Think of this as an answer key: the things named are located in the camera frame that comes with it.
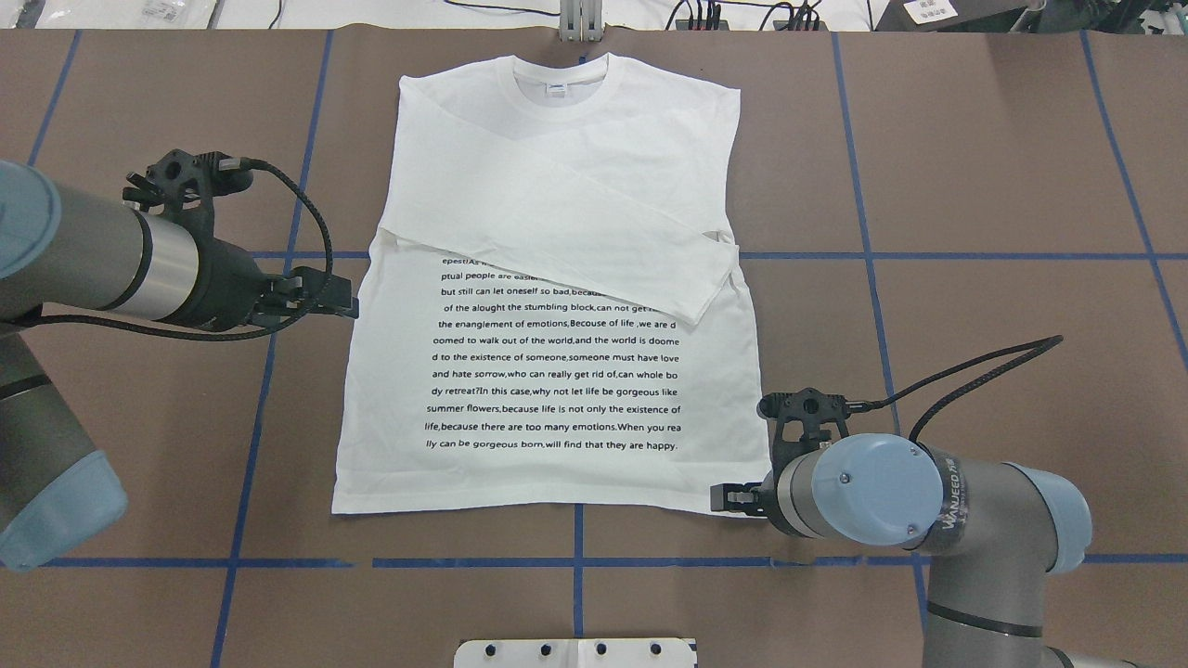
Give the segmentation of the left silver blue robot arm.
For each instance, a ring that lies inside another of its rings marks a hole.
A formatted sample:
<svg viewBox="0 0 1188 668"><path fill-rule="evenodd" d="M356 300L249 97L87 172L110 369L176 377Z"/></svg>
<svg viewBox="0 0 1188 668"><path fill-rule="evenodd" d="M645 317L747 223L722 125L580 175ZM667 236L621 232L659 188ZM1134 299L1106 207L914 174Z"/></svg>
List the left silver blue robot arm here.
<svg viewBox="0 0 1188 668"><path fill-rule="evenodd" d="M215 207L271 174L318 225L324 265L265 272L219 239ZM358 319L331 270L324 216L268 160L173 149L128 174L120 198L4 160L4 567L34 571L102 532L128 508L124 483L24 339L57 323L200 342L272 338L307 315Z"/></svg>

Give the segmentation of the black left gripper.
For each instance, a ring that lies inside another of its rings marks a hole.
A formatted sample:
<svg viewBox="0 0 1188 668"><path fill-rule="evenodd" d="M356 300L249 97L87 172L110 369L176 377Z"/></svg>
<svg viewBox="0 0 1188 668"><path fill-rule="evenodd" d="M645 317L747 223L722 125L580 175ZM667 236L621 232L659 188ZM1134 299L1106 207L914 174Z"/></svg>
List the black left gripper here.
<svg viewBox="0 0 1188 668"><path fill-rule="evenodd" d="M296 267L289 277L267 275L246 250L217 239L213 202L249 189L255 171L301 193L267 160L217 151L173 149L141 174L124 177L124 203L143 233L124 315L213 334L244 326L276 328L296 311L301 317L360 316L347 278L314 267Z"/></svg>

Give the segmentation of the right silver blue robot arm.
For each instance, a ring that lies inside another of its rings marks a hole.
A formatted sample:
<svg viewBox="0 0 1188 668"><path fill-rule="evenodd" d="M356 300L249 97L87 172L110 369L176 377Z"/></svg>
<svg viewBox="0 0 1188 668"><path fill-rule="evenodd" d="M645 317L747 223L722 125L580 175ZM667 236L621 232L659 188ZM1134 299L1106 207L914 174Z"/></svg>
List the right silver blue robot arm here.
<svg viewBox="0 0 1188 668"><path fill-rule="evenodd" d="M1049 645L1045 580L1075 571L1093 538L1083 494L1061 475L962 459L892 434L849 434L852 402L813 387L756 405L775 423L767 477L718 483L715 512L794 537L891 546L930 557L925 667L1117 667Z"/></svg>

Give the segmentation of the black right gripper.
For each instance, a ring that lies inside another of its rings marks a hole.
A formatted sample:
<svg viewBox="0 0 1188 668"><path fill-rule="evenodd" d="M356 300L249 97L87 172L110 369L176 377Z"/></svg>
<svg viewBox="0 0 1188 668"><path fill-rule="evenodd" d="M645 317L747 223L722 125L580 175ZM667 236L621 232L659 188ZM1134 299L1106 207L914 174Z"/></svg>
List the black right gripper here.
<svg viewBox="0 0 1188 668"><path fill-rule="evenodd" d="M841 436L849 434L847 420L853 403L840 393L819 390L765 393L756 403L760 418L772 422L775 431L769 445L771 473L763 483L718 483L710 487L710 511L772 517L778 505L777 483L800 458L819 450L834 440L836 427Z"/></svg>

